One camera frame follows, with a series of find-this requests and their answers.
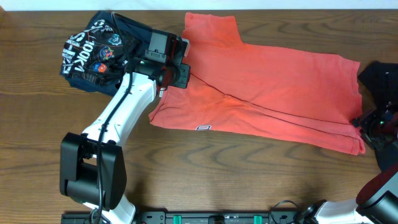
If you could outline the coral red t-shirt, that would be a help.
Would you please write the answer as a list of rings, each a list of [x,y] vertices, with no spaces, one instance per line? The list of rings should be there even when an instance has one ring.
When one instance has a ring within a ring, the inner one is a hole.
[[[185,89],[169,87],[149,115],[167,129],[225,131],[365,151],[359,62],[335,54],[246,44],[233,16],[185,15]]]

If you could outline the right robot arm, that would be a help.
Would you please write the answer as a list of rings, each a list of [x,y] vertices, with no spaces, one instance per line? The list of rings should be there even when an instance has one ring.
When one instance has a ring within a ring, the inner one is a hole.
[[[300,223],[397,223],[397,104],[390,102],[354,123],[374,150],[381,173],[354,199],[314,203],[298,218]]]

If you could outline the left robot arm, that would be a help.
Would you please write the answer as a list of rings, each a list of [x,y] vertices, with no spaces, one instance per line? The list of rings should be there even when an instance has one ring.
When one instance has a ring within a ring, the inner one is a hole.
[[[65,213],[62,223],[134,223],[136,207],[124,194],[123,147],[158,89],[187,85],[190,68],[182,60],[189,46],[187,39],[161,30],[142,38],[91,29],[67,41],[63,73],[71,80],[109,83],[116,92],[90,126],[61,142],[60,193],[90,209]]]

